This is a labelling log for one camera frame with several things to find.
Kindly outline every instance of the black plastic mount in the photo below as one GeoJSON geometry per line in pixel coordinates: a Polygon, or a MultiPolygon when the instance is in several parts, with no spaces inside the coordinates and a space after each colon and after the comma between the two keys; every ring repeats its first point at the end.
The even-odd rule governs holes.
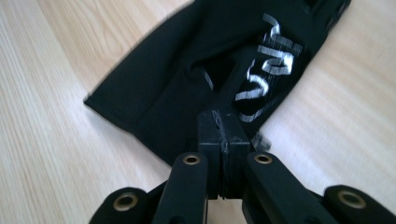
{"type": "Polygon", "coordinates": [[[335,186],[324,197],[310,192],[275,155],[250,151],[231,114],[206,111],[199,129],[200,152],[178,156],[167,182],[149,193],[115,191],[91,224],[206,223],[207,200],[217,195],[241,199],[247,223],[396,223],[357,189],[335,186]]]}

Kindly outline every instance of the white logo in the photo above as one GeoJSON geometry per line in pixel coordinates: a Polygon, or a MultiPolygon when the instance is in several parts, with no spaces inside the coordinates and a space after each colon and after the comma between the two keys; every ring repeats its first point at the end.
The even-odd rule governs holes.
{"type": "MultiPolygon", "coordinates": [[[[280,26],[274,17],[264,14],[262,19],[272,24],[273,27],[270,34],[265,34],[263,37],[263,43],[269,42],[270,45],[259,45],[257,47],[257,51],[267,56],[274,57],[264,61],[262,64],[262,71],[271,76],[288,76],[291,74],[294,57],[298,57],[300,55],[300,53],[303,51],[303,46],[295,44],[291,40],[280,35],[280,26]],[[286,48],[289,51],[294,52],[294,55],[289,52],[273,49],[274,45],[286,48]]],[[[256,84],[257,88],[251,91],[242,91],[237,93],[235,95],[235,101],[258,99],[264,97],[270,90],[269,84],[265,78],[251,73],[251,68],[255,65],[255,63],[256,60],[253,60],[247,70],[247,82],[256,84]]],[[[261,115],[264,109],[265,107],[259,109],[253,115],[245,115],[241,113],[239,118],[244,122],[251,122],[261,115]]]]}

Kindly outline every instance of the metal grommet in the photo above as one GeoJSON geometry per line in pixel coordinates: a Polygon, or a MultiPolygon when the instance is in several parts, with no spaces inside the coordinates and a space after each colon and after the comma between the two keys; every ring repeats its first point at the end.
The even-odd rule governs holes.
{"type": "Polygon", "coordinates": [[[189,155],[183,158],[184,163],[188,164],[188,165],[196,165],[198,164],[201,159],[197,156],[194,155],[189,155]]]}
{"type": "Polygon", "coordinates": [[[126,192],[121,194],[116,201],[114,201],[113,207],[119,212],[125,212],[134,208],[137,205],[137,201],[139,200],[135,194],[126,192]]]}
{"type": "Polygon", "coordinates": [[[363,209],[367,206],[366,201],[364,201],[361,196],[348,190],[341,190],[338,192],[338,200],[340,200],[341,203],[356,209],[363,209]]]}
{"type": "Polygon", "coordinates": [[[272,158],[269,156],[266,156],[264,154],[259,154],[259,155],[255,156],[254,160],[261,164],[269,164],[272,162],[272,158]]]}

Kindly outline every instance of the wooden table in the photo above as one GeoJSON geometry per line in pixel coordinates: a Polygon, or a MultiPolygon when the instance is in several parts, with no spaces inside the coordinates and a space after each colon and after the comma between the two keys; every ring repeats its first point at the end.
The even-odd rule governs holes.
{"type": "MultiPolygon", "coordinates": [[[[87,223],[170,167],[83,105],[130,49],[187,0],[0,1],[0,223],[87,223]]],[[[262,126],[308,188],[345,184],[396,213],[396,1],[354,0],[262,126]]],[[[209,223],[244,223],[238,201],[209,223]]]]}

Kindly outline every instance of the black fabric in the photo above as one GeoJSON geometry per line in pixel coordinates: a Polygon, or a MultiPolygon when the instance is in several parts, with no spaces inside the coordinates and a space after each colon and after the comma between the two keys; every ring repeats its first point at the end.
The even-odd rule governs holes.
{"type": "Polygon", "coordinates": [[[148,35],[85,104],[169,164],[195,150],[197,115],[207,109],[235,113],[252,137],[297,83],[345,1],[306,2],[197,0],[148,35]],[[274,73],[287,67],[288,57],[289,74],[263,70],[265,62],[276,63],[274,73]],[[259,97],[236,99],[254,90],[259,97]]]}

